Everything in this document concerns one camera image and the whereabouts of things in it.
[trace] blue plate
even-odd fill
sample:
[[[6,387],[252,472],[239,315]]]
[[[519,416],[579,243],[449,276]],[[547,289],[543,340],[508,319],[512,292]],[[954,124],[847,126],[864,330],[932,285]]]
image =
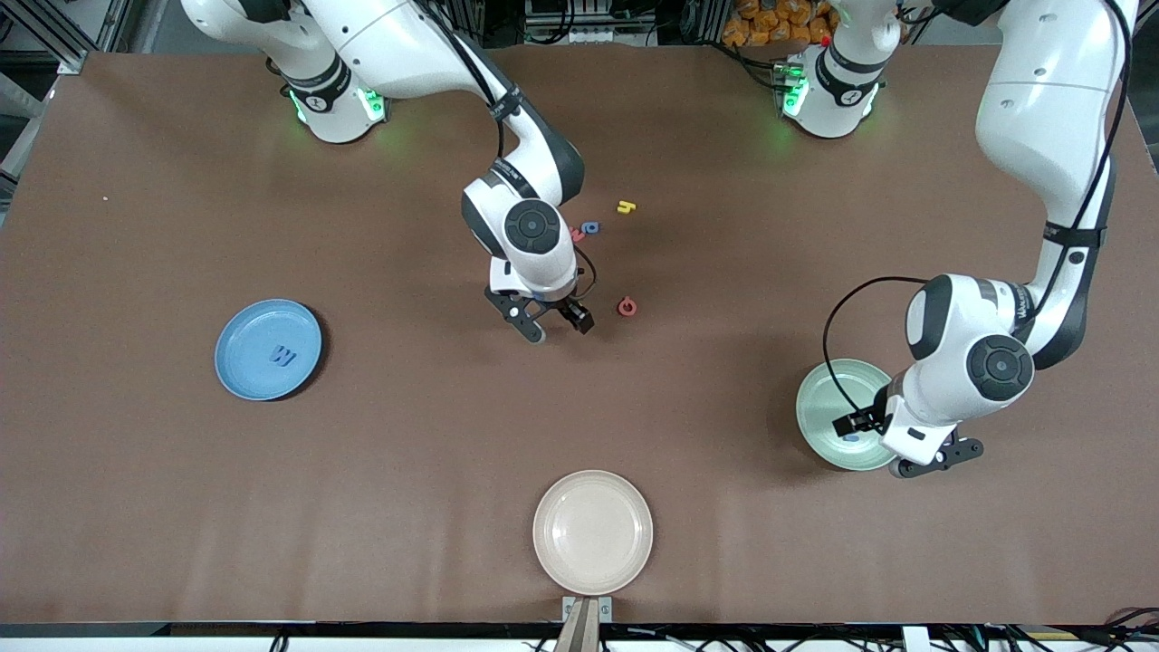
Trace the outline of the blue plate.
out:
[[[322,329],[309,308],[290,299],[267,299],[225,324],[213,367],[234,396],[272,401],[305,383],[321,356]]]

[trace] white robot link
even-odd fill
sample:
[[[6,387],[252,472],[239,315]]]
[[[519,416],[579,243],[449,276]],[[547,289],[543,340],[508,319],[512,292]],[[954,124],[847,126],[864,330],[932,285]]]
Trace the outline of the white robot link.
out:
[[[500,152],[464,190],[461,211],[491,256],[484,294],[533,344],[545,339],[538,318],[549,309],[581,334],[592,328],[591,313],[581,303],[591,285],[576,291],[576,248],[557,208],[580,192],[583,159],[481,49],[450,29],[437,5],[182,0],[182,6],[210,37],[265,52],[271,69],[285,79],[299,118],[328,142],[353,140],[384,119],[384,97],[444,90],[482,97],[500,124]],[[503,125],[519,139],[506,155]],[[588,269],[595,281],[590,261]]]
[[[882,446],[901,457],[892,471],[902,477],[981,455],[981,442],[957,438],[958,424],[1011,405],[1036,371],[1062,362],[1083,343],[1115,184],[1103,125],[1138,9],[1137,0],[933,6],[970,24],[1001,12],[1001,51],[975,130],[986,156],[1042,198],[1047,224],[1028,284],[955,273],[926,283],[905,318],[916,362],[869,410],[854,406],[844,427],[834,423],[838,433],[882,433]],[[831,44],[810,46],[794,61],[801,80],[782,107],[822,137],[850,133],[868,115],[901,34],[895,0],[833,0],[833,7],[841,22]]]

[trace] table surface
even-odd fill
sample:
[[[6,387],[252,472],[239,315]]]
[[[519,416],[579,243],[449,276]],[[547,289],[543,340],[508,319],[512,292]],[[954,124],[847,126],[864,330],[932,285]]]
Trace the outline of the table surface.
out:
[[[589,468],[633,482],[656,523],[622,621],[1156,603],[1159,181],[1134,119],[1087,342],[963,428],[981,461],[843,472],[796,427],[850,287],[1033,274],[1044,210],[974,139],[994,56],[902,49],[875,113],[822,141],[707,49],[496,52],[584,154],[564,217],[603,222],[595,330],[552,316],[533,347],[483,300],[459,218],[495,147],[475,97],[398,102],[331,146],[260,58],[94,54],[0,230],[0,620],[556,617],[532,515]],[[857,298],[832,351],[903,369],[911,292]],[[315,308],[330,353],[299,396],[246,403],[212,350],[268,296]]]

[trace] brown tabletop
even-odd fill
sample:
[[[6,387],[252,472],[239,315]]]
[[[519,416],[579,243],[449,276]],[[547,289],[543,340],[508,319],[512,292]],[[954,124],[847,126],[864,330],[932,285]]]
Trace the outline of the brown tabletop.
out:
[[[994,56],[903,49],[876,112],[822,141],[712,50],[497,52],[584,154],[564,215],[603,222],[596,329],[552,316],[542,347],[483,300],[459,217],[495,147],[478,98],[398,102],[330,146],[260,58],[93,56],[0,229],[0,620],[555,617],[532,515],[589,468],[655,518],[622,621],[1101,622],[1156,603],[1159,181],[1131,118],[1086,344],[963,427],[981,461],[843,472],[797,431],[853,285],[1033,274],[1044,210],[974,139]],[[912,290],[852,301],[833,352],[903,369]],[[268,296],[315,308],[331,353],[301,395],[247,403],[212,351]]]

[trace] white plate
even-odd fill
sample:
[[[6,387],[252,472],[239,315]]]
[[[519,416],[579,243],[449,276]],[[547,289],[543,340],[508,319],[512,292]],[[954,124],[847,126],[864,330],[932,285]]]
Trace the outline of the white plate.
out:
[[[651,513],[632,483],[607,471],[578,471],[544,495],[531,539],[556,584],[580,595],[607,595],[648,563]]]

